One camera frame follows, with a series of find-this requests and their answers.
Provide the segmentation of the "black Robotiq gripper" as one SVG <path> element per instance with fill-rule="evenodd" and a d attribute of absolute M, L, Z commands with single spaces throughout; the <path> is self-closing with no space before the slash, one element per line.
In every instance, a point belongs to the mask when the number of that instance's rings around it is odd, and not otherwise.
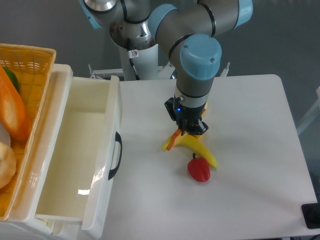
<path fill-rule="evenodd" d="M 179 97 L 171 97 L 164 105 L 171 120 L 177 124 L 175 135 L 194 132 L 194 135 L 201 136 L 209 129 L 202 119 L 205 104 L 198 107 L 188 107 L 182 104 L 182 100 Z"/>

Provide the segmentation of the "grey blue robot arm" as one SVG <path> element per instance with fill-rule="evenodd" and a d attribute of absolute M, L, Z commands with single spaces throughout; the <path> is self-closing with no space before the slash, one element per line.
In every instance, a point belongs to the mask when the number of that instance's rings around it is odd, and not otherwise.
<path fill-rule="evenodd" d="M 177 74 L 167 112 L 182 134 L 204 134 L 202 115 L 222 57 L 216 37 L 249 21 L 253 2 L 198 0 L 187 11 L 172 4 L 151 9 L 148 0 L 82 0 L 80 6 L 94 29 L 109 26 L 126 81 L 157 79 L 158 49 L 165 52 Z"/>

